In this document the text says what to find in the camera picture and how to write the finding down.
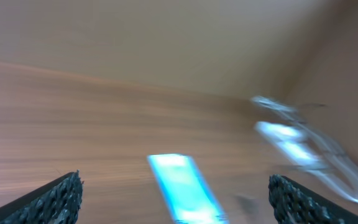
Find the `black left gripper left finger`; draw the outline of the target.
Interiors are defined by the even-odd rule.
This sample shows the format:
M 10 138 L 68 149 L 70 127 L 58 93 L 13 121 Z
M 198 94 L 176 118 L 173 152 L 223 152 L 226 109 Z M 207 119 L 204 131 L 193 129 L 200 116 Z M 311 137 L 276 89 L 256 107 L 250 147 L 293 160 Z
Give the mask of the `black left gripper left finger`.
M 82 196 L 79 172 L 69 172 L 0 207 L 0 224 L 75 224 Z

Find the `blue screen smartphone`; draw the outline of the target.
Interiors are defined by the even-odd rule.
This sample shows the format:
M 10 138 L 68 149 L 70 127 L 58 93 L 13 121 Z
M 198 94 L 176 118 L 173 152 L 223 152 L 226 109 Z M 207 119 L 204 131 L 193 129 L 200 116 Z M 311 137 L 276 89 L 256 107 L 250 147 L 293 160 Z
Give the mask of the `blue screen smartphone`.
M 174 223 L 229 224 L 192 157 L 154 154 L 147 160 Z

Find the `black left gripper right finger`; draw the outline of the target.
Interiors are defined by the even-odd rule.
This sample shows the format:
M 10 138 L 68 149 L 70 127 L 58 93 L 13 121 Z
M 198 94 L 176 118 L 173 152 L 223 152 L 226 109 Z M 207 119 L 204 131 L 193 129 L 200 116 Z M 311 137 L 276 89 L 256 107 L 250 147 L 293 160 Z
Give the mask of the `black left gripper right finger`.
M 358 224 L 358 216 L 284 175 L 269 177 L 268 200 L 279 224 Z

